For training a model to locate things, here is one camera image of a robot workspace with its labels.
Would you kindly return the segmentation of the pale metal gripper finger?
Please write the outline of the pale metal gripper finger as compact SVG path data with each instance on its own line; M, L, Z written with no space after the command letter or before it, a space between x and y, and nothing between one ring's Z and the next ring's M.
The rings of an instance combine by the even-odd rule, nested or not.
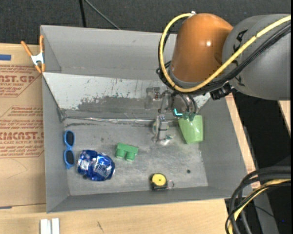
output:
M151 109L153 102L160 96L159 87L150 87L146 89L145 109Z
M153 123L152 130L154 137L153 142L170 140L170 136L167 134L169 129L169 123L164 115L158 115Z

